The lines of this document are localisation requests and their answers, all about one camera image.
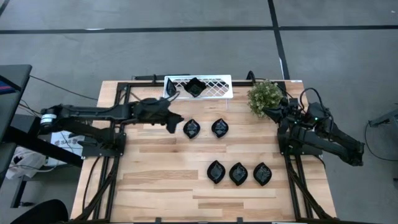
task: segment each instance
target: gray carpet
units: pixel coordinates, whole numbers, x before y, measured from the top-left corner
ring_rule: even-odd
[[[398,24],[395,0],[275,0],[280,26]],[[0,17],[4,29],[88,29],[172,26],[269,26],[267,1],[260,0],[11,0]],[[369,119],[393,110],[398,83],[398,30],[282,31],[291,79],[320,92],[339,128],[364,141]],[[151,34],[0,35],[0,64],[29,63],[32,75],[97,97],[103,80],[191,73],[281,79],[272,31]],[[309,93],[310,101],[317,100]],[[59,103],[93,106],[31,79],[23,97],[35,110]],[[389,125],[368,129],[373,151],[398,159],[396,132]],[[326,172],[339,218],[396,223],[398,162],[368,150],[363,167],[351,167],[325,153]],[[29,182],[23,201],[58,198],[69,211],[79,178],[75,168]],[[27,208],[11,209],[15,180],[0,190],[0,223]]]

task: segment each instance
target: white rack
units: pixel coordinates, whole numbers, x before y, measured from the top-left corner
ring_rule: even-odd
[[[184,86],[192,79],[197,78],[206,84],[206,90],[193,97],[189,92],[185,91]],[[169,95],[166,92],[167,81],[170,79],[174,83],[180,95],[177,99],[204,100],[204,99],[231,99],[233,97],[232,78],[231,75],[170,75],[164,77],[163,97]]]

